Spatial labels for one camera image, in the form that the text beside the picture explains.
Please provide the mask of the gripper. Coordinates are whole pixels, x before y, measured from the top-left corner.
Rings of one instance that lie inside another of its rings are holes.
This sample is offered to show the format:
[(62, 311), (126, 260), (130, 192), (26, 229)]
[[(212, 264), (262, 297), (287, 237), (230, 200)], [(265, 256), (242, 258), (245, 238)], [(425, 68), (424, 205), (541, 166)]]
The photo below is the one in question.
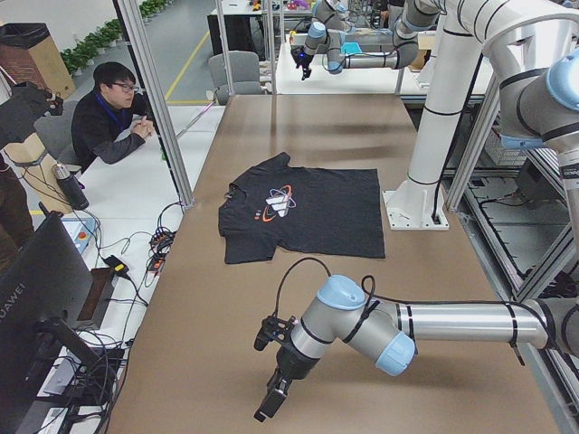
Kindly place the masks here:
[(293, 60), (296, 63), (296, 69), (302, 69), (302, 80), (307, 80), (311, 76), (312, 70), (309, 68), (313, 56), (307, 54), (303, 46), (296, 46), (293, 48)]
[(293, 380), (305, 379), (319, 362), (301, 353), (292, 342), (282, 343), (276, 353), (277, 367), (268, 380), (266, 393), (253, 417), (264, 422), (275, 416), (286, 400)]

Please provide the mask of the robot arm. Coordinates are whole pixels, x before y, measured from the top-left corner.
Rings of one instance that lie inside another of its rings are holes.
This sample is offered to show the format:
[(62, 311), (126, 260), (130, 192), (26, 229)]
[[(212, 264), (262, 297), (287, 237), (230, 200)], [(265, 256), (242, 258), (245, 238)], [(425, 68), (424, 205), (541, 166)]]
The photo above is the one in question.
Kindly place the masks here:
[[(444, 21), (418, 137), (406, 179), (384, 196), (394, 230), (441, 229), (446, 220), (437, 183), (451, 129), (469, 96), (462, 72), (489, 59), (498, 79), (502, 143), (556, 151), (567, 206), (578, 218), (578, 13), (558, 1), (409, 1), (393, 30), (385, 66), (400, 69), (415, 55), (417, 35)], [(562, 298), (515, 302), (388, 301), (350, 278), (327, 279), (301, 317), (263, 319), (254, 346), (280, 346), (277, 366), (256, 420), (275, 415), (290, 385), (340, 340), (397, 375), (419, 339), (531, 344), (578, 352), (578, 305)]]
[(303, 80), (310, 77), (317, 55), (326, 57), (324, 69), (334, 75), (344, 69), (400, 70), (418, 55), (418, 33), (431, 29), (440, 13), (424, 1), (406, 1), (389, 28), (361, 28), (347, 20), (346, 8), (338, 1), (318, 1), (303, 43), (292, 44), (290, 54)]

